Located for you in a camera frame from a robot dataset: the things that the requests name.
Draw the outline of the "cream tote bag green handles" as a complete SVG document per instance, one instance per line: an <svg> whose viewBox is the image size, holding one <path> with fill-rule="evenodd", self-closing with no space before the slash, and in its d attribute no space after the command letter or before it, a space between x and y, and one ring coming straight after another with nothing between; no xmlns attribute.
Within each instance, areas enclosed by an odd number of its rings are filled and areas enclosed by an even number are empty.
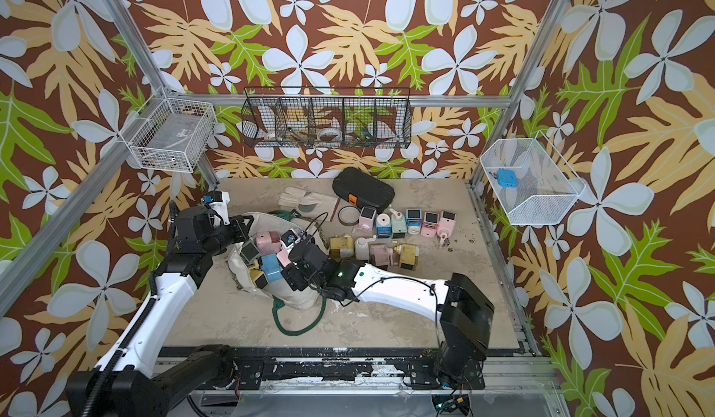
<svg viewBox="0 0 715 417"><path fill-rule="evenodd" d="M231 247L227 256L227 268L231 273L236 287L257 297L272 301L272 316L279 331L290 337L302 336L312 331L324 318L327 301L320 297L316 290L306 288L303 291L293 291L286 280L281 277L276 282L268 283L260 269L259 260L262 256L276 254L279 258L280 237L288 230L303 231L304 221L286 221L276 215L263 212L250 212L254 223L250 230L250 239ZM290 329L280 319L280 311L284 307L306 312L317 309L313 322L301 329Z"/></svg>

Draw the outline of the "white pencil sharpener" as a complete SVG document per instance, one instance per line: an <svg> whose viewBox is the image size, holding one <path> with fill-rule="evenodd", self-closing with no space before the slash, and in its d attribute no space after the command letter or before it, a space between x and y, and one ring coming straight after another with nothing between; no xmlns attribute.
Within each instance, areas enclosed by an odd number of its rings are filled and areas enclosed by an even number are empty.
<svg viewBox="0 0 715 417"><path fill-rule="evenodd" d="M359 237L355 241L355 257L357 260L370 260L370 244L376 241L376 236Z"/></svg>

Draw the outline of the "blue pencil sharpener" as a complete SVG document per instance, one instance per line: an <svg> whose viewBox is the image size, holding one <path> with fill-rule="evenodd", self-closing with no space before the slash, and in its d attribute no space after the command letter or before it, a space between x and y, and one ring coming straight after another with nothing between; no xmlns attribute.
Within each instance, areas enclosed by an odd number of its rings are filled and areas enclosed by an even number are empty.
<svg viewBox="0 0 715 417"><path fill-rule="evenodd" d="M391 217L387 213L379 214L375 220L377 238L391 238L393 234Z"/></svg>
<svg viewBox="0 0 715 417"><path fill-rule="evenodd" d="M407 232L411 236L421 234L424 214L420 208L408 208L405 213Z"/></svg>

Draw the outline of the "green pencil sharpener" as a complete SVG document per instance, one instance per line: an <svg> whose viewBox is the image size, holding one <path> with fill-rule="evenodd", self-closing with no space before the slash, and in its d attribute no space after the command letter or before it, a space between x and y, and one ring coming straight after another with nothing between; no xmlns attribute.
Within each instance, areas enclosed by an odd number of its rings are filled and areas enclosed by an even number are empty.
<svg viewBox="0 0 715 417"><path fill-rule="evenodd" d="M389 208L390 219L391 219L391 229L393 239L405 238L408 234L408 227L405 215L399 212L395 208Z"/></svg>

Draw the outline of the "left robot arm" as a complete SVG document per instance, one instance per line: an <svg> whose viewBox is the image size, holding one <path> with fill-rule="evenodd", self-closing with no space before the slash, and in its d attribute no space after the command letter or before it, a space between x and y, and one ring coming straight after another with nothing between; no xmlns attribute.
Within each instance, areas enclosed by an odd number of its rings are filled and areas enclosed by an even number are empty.
<svg viewBox="0 0 715 417"><path fill-rule="evenodd" d="M90 372L72 374L65 388L74 416L165 416L199 385L235 375L225 344L204 345L166 372L158 355L215 256L247 241L253 216L214 223L212 212L189 208L172 225L168 253L152 273L150 293L118 342Z"/></svg>

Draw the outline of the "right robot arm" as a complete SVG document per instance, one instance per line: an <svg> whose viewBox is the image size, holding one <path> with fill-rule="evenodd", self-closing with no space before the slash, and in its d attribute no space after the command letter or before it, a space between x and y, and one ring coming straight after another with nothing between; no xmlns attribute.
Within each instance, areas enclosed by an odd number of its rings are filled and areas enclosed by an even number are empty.
<svg viewBox="0 0 715 417"><path fill-rule="evenodd" d="M431 319L437 329L434 375L450 388L484 389L495 306L466 275L422 279L390 273L364 260L333 260L303 241L277 255L294 291L314 290L342 306L381 303Z"/></svg>

